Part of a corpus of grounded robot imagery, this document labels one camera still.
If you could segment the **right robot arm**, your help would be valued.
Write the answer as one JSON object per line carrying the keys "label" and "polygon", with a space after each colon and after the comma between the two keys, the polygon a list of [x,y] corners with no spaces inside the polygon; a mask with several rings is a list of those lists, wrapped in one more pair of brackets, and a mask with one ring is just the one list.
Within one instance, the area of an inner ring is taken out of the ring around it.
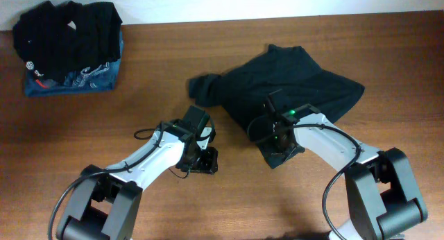
{"label": "right robot arm", "polygon": [[[322,197],[330,227],[327,239],[402,239],[404,231],[427,220],[426,204],[400,149],[369,146],[310,104],[285,112],[271,102],[264,106],[273,123],[270,137],[280,148],[308,149],[336,170]],[[345,179],[349,218],[335,227],[327,212],[327,195],[340,177]]]}

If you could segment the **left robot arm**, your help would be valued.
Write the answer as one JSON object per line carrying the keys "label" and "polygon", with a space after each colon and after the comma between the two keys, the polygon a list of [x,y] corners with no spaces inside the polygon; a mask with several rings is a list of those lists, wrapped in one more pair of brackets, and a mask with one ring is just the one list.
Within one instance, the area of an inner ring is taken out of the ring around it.
{"label": "left robot arm", "polygon": [[142,194],[163,172],[176,168],[183,178],[217,172],[212,119],[175,119],[150,132],[124,160],[82,171],[60,196],[67,206],[58,223],[50,217],[49,239],[131,239]]}

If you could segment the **dark teal t-shirt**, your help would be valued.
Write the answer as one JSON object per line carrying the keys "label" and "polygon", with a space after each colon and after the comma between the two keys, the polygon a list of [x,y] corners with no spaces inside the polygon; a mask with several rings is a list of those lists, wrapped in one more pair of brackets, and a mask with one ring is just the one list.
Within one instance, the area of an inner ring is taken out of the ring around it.
{"label": "dark teal t-shirt", "polygon": [[310,104],[336,122],[364,90],[362,84],[322,69],[301,46],[274,44],[226,74],[205,74],[188,82],[188,95],[196,105],[222,106],[255,142],[273,129],[264,107],[268,95],[279,113]]}

